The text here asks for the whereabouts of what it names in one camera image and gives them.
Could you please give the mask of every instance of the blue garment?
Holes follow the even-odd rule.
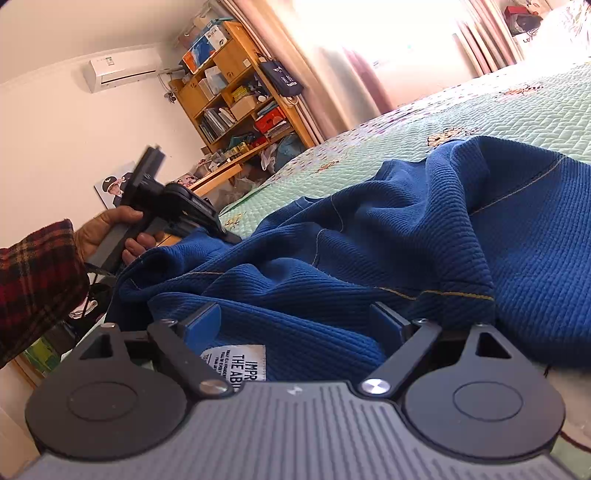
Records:
[[[536,360],[588,367],[590,174],[530,145],[450,141],[301,198],[239,245],[199,230],[147,252],[121,275],[108,320],[144,328],[215,300],[211,346],[265,345],[269,380],[358,381],[385,360],[368,328],[381,301],[448,329],[496,324]]]

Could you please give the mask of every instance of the red plaid shirt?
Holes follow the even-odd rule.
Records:
[[[88,286],[69,220],[0,249],[0,368],[65,319]]]

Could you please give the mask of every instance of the wooden cabinet door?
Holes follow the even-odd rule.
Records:
[[[184,86],[184,88],[178,93],[178,101],[191,119],[200,112],[208,100],[199,86],[198,78],[192,78],[191,81]]]
[[[246,52],[236,40],[228,42],[213,58],[213,61],[228,82],[231,82],[251,65]]]

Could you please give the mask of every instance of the ceiling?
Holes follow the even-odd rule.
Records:
[[[0,8],[0,83],[98,51],[171,41],[205,1],[9,0]]]

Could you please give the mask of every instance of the gray gripper base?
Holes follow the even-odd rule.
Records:
[[[548,456],[498,465],[446,457],[415,438],[389,403],[363,400],[346,384],[328,382],[247,382],[233,397],[201,402],[168,441],[149,452],[105,463],[46,454],[20,476],[21,480],[567,478],[573,477]]]

